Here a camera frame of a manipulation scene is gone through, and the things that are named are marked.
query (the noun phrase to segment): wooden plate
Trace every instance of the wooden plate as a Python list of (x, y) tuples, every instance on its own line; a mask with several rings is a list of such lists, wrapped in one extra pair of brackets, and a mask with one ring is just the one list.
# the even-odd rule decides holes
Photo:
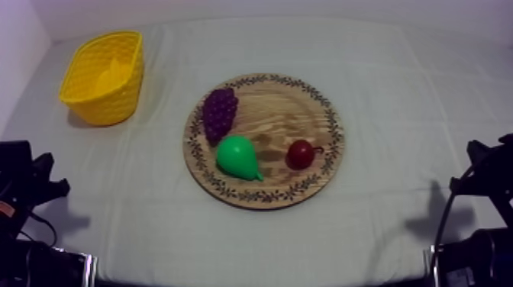
[[(263, 182), (235, 179), (215, 165), (215, 147), (205, 138), (202, 106), (189, 115), (183, 153), (199, 184), (215, 198), (240, 208), (285, 208), (312, 197), (337, 171), (344, 151), (344, 129), (331, 103), (300, 79), (279, 74), (238, 76), (215, 87), (232, 88), (239, 98), (230, 134), (249, 138), (256, 150)], [(289, 146), (305, 139), (323, 147), (310, 167), (290, 169), (285, 157)]]

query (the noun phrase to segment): toy fruit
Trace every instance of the toy fruit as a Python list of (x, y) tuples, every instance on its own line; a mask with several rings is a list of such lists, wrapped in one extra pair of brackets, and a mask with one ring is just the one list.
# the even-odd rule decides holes
[(292, 169), (306, 169), (315, 158), (315, 152), (324, 152), (322, 147), (312, 147), (306, 140), (297, 140), (292, 143), (287, 152), (286, 161)]
[(231, 88), (214, 90), (205, 99), (202, 119), (205, 135), (211, 146), (215, 147), (230, 131), (238, 102), (239, 99)]
[(232, 176), (263, 181), (258, 171), (257, 155), (250, 140), (243, 136), (229, 136), (219, 143), (218, 165)]

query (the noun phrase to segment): plastic basket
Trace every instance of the plastic basket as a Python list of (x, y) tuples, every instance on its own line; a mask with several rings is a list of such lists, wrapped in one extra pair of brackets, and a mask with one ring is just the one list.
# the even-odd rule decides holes
[(59, 98), (89, 124), (117, 124), (137, 107), (143, 66), (140, 33), (117, 31), (97, 37), (75, 52)]

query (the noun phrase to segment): purple grapes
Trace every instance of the purple grapes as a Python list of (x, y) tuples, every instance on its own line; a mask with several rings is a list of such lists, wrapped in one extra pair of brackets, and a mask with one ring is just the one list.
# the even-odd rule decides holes
[(234, 124), (239, 99), (234, 90), (217, 89), (212, 91), (203, 104), (203, 126), (208, 143), (216, 146), (230, 132)]

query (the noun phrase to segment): table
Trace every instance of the table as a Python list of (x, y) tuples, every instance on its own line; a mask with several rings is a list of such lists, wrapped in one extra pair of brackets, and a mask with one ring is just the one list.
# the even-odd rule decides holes
[[(68, 198), (36, 212), (59, 245), (99, 257), (103, 279), (148, 285), (362, 285), (422, 276), (451, 176), (468, 140), (511, 131), (513, 53), (459, 34), (341, 18), (235, 18), (140, 27), (145, 76), (136, 113), (89, 127), (58, 101), (74, 50), (54, 44), (4, 140), (52, 152)], [(244, 73), (284, 73), (338, 110), (347, 147), (314, 198), (245, 211), (202, 191), (182, 132), (195, 103)], [(485, 199), (457, 198), (445, 240), (503, 223)], [(51, 233), (28, 222), (41, 240)]]

